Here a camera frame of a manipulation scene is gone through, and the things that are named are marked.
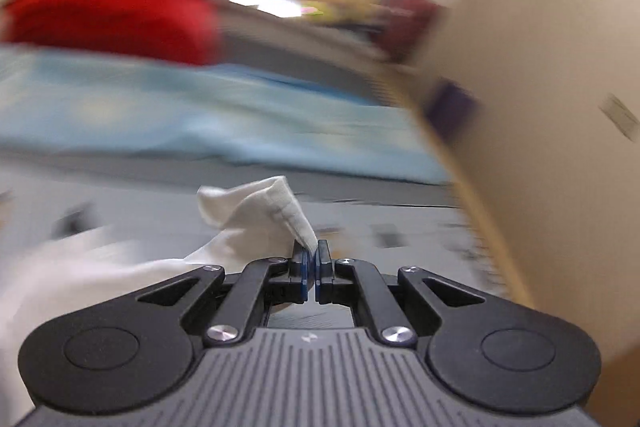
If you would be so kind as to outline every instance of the blue blanket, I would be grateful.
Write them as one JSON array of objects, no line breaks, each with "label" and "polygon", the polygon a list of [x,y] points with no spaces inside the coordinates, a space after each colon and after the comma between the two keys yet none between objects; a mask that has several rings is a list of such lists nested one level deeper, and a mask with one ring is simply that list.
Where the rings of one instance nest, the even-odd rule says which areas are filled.
[{"label": "blue blanket", "polygon": [[307,87],[237,66],[0,46],[0,144],[447,182],[404,110]]}]

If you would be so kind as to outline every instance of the round pivot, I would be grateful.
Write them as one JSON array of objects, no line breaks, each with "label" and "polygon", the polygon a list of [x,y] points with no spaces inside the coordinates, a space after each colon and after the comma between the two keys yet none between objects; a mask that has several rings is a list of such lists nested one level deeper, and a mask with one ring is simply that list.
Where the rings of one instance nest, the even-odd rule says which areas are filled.
[{"label": "round pivot", "polygon": [[207,330],[207,336],[212,341],[228,342],[238,337],[238,330],[227,324],[216,324]]},{"label": "round pivot", "polygon": [[414,332],[405,326],[391,326],[382,330],[382,338],[394,344],[405,343],[413,337]]}]

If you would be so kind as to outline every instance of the gray gripper base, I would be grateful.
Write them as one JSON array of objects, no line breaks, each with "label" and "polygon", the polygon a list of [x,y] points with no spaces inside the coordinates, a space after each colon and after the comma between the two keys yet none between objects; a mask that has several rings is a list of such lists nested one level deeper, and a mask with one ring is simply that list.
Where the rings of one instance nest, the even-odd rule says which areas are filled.
[{"label": "gray gripper base", "polygon": [[210,349],[174,393],[141,409],[81,417],[39,407],[20,427],[597,427],[580,409],[500,416],[443,390],[409,349],[364,329],[258,328]]}]

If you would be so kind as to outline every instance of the red cloth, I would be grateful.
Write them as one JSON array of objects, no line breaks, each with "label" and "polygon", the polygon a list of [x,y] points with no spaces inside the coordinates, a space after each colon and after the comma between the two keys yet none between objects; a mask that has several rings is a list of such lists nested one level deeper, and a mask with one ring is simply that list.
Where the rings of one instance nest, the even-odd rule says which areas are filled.
[{"label": "red cloth", "polygon": [[11,42],[162,58],[218,61],[209,0],[14,0]]},{"label": "red cloth", "polygon": [[441,6],[428,0],[387,0],[385,5],[389,16],[374,43],[389,54],[389,60],[401,62],[433,24]]}]

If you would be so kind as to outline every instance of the white towel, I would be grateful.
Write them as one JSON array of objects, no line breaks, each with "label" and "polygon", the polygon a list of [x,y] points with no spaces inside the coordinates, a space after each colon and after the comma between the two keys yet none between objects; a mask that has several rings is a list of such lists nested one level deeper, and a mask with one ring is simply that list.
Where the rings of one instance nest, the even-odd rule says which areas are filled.
[{"label": "white towel", "polygon": [[[0,391],[6,394],[10,425],[33,408],[17,356],[23,340],[40,324],[204,264],[220,264],[233,273],[254,259],[289,257],[294,239],[310,251],[318,245],[284,176],[231,190],[202,187],[198,204],[205,221],[221,231],[184,259],[133,264],[133,245],[110,242],[103,229],[15,256],[0,280]],[[2,420],[0,412],[0,427],[6,427]]]}]

